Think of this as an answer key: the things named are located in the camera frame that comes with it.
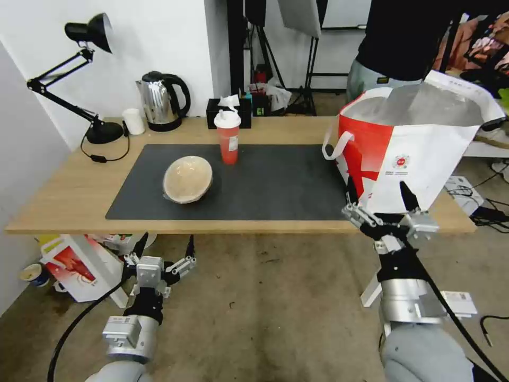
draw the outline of red cup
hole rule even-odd
[[[214,124],[219,133],[223,162],[235,164],[239,155],[239,114],[236,111],[220,110],[214,118]]]

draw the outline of person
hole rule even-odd
[[[497,0],[425,3],[372,0],[366,36],[348,74],[350,102],[364,91],[420,83],[431,70],[451,20],[462,12],[493,14],[506,11]]]

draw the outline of stainless steel kettle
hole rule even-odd
[[[191,106],[191,97],[181,78],[174,74],[153,71],[143,75],[141,81],[136,81],[136,85],[142,96],[143,109],[151,130],[167,132],[182,124],[182,118]],[[173,85],[179,86],[186,98],[183,108],[180,108]]]

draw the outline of desk lamp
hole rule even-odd
[[[48,88],[54,83],[92,62],[94,50],[89,48],[89,42],[92,42],[102,50],[111,53],[111,41],[108,43],[108,36],[110,36],[111,39],[112,30],[108,16],[105,13],[100,13],[94,16],[88,24],[67,23],[65,24],[64,30],[67,37],[76,41],[82,50],[57,66],[51,68],[47,72],[42,73],[40,76],[28,80],[27,86],[31,91],[39,93],[43,97],[56,102],[60,106],[65,107],[67,110],[70,110],[73,113],[78,114],[80,117],[90,121],[90,127],[86,132],[86,138],[90,143],[102,144],[113,142],[124,134],[122,126],[112,122],[104,122],[99,119],[98,114],[73,105],[48,91]],[[77,58],[82,58],[85,61],[65,72],[53,74],[56,70]]]

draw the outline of black shirt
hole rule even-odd
[[[426,76],[453,16],[450,0],[372,0],[357,61],[384,76],[415,81]]]

